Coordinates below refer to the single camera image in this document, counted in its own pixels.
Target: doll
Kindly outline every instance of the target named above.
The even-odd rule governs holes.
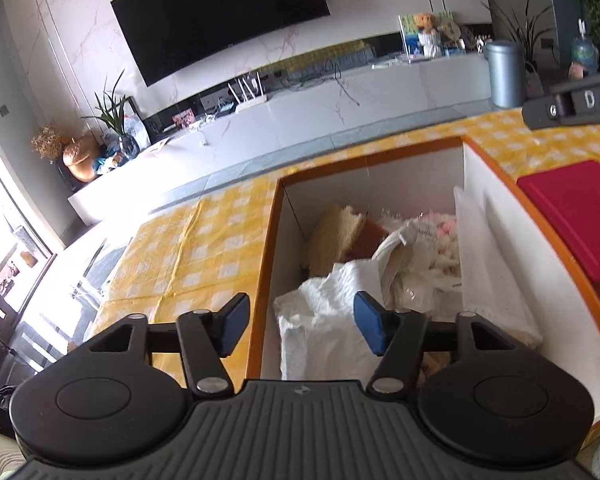
[[[418,40],[423,47],[426,57],[442,56],[442,40],[436,29],[436,17],[433,14],[416,14],[415,25],[419,30]]]

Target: television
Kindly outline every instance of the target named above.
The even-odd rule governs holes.
[[[146,85],[234,44],[330,14],[326,0],[113,0]]]

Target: silver bolt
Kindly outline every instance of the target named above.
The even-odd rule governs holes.
[[[219,394],[229,387],[229,383],[221,377],[205,377],[198,381],[196,387],[206,394]]]
[[[392,377],[376,379],[371,386],[379,394],[396,394],[404,388],[404,383]]]

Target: checkered tablecloth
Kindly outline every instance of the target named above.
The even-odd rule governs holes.
[[[171,322],[189,310],[217,310],[236,292],[256,297],[277,179],[313,166],[442,137],[475,139],[514,179],[593,158],[600,162],[600,125],[530,131],[520,110],[508,110],[397,134],[320,156],[206,195],[144,224],[122,256],[93,332],[127,314]],[[240,387],[250,329],[224,365]],[[184,384],[180,359],[154,365]]]

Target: red box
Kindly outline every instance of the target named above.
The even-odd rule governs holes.
[[[518,179],[570,248],[600,298],[600,164],[587,160]]]

